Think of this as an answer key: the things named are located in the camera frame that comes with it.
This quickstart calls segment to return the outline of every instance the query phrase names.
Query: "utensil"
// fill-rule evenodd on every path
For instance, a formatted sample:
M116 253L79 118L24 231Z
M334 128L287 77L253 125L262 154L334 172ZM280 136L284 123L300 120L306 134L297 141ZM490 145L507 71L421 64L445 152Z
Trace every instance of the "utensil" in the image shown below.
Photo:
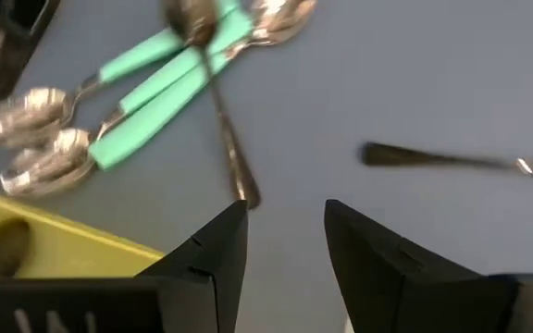
M215 3L213 0L165 0L164 3L169 26L187 45L196 47L201 54L216 106L221 137L227 150L232 189L237 199L246 200L249 209L254 209L260 204L260 191L240 148L207 54L207 46L217 31Z
M0 278L12 278L26 259L31 244L31 228L22 218L0 222Z
M236 0L220 0L219 16L226 17L239 7ZM0 103L0 144L26 147L44 143L63 129L73 117L75 108L84 97L121 79L136 69L168 57L182 46L171 31L163 30L126 53L110 61L87 79L75 92L57 88L34 88L24 95ZM160 93L166 85L162 69L144 86L121 101L124 113L133 112Z
M254 26L252 32L248 34L249 43L244 38L240 43L230 47L223 47L227 49L225 52L216 53L212 57L213 68L215 70L224 68L241 50L245 49L246 46L240 47L240 45L271 45L289 40L294 33L300 30L299 28L304 26L315 5L315 0L292 1L284 2L283 4L273 0L257 0L253 5L254 22L271 22L273 28L265 28L265 24L262 25L263 28L260 28L263 31L268 31L265 38L271 42L254 43L254 38L257 38L255 36L261 35L261 33L256 32L257 26ZM277 15L279 12L287 13L286 15L288 16ZM179 58L182 60L187 59L178 55L168 64L173 65L173 68L189 68L189 71L181 79L173 81L168 89L132 114L127 121L118 122L120 123L119 125L116 125L116 122L111 125L109 127L112 129L111 131L107 130L104 133L104 137L90 145L88 149L89 155L84 153L84 157L80 157L81 165L77 166L75 164L76 168L74 169L65 168L66 174L55 172L55 167L50 164L54 160L39 163L38 166L34 165L40 158L50 158L50 155L53 154L52 151L55 149L54 144L50 144L43 149L26 149L14 159L9 169L4 170L0 175L1 184L5 192L11 196L38 197L52 192L63 191L84 180L92 173L95 167L101 169L112 167L137 151L154 134L159 132L168 121L176 116L206 84L203 68L196 67L195 64L197 63L191 63L191 61L183 61L177 64ZM74 149L83 152L78 144L76 144ZM46 170L50 174L43 172L39 168L40 165L48 166Z
M482 167L533 175L533 158L507 161L491 157L433 154L377 142L367 142L363 146L361 160L369 167Z

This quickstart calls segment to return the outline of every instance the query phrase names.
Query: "yellow tray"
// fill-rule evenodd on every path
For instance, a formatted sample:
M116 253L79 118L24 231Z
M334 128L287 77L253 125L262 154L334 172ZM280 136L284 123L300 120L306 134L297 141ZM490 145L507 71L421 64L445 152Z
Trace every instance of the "yellow tray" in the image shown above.
M32 229L19 278L132 277L163 254L109 233L0 197L0 221L21 216Z

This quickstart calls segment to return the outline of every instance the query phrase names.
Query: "spoon handle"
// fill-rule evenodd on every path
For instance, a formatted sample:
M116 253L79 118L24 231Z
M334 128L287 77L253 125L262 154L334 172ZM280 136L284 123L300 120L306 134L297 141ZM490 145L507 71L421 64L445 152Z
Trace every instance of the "spoon handle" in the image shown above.
M370 167L461 166L511 169L515 164L485 157L430 154L377 142L367 142L361 160Z
M260 190L258 190L258 185L256 185L252 171L250 170L246 157L242 152L231 119L229 119L223 97L221 96L217 81L213 75L213 70L211 69L211 64L209 63L207 52L205 50L199 51L203 58L203 67L205 68L207 79L211 86L213 100L216 105L217 118L221 129L221 138L226 147L231 189L234 191L237 199L247 201L248 208L254 209L261 202Z

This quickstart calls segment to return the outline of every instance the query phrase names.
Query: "blue-gray surface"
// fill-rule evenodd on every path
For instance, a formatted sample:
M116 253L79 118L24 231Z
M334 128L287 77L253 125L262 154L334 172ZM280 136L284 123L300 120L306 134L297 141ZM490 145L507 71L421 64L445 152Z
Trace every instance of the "blue-gray surface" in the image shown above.
M65 1L18 91L76 86L158 31L157 6ZM82 105L76 123L93 127L143 78ZM265 198L240 332L341 332L327 198L476 271L533 271L533 179L355 158L364 140L531 155L533 0L321 0L297 39L248 51L221 82ZM125 163L33 204L170 251L230 201L212 107L203 93ZM0 168L9 157L0 150Z

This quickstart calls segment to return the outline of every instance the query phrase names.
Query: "mint green spoon handle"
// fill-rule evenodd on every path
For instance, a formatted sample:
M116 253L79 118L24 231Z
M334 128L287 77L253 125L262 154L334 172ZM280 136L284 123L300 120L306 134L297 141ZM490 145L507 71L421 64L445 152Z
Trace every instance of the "mint green spoon handle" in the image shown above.
M239 7L237 0L220 0L220 18ZM98 70L98 83L108 84L180 50L182 41L170 30L163 30L119 55Z
M222 53L211 58L218 73L229 59ZM102 170L108 169L141 148L159 132L207 84L201 66L193 68L125 122L92 143L90 156Z
M233 10L222 19L220 32L209 46L209 53L215 54L225 49L233 41L241 39L251 29L251 21L245 13ZM118 107L125 116L139 110L147 102L160 94L170 84L175 82L201 63L201 57L193 48L187 48L170 62L160 68L132 92L120 100Z

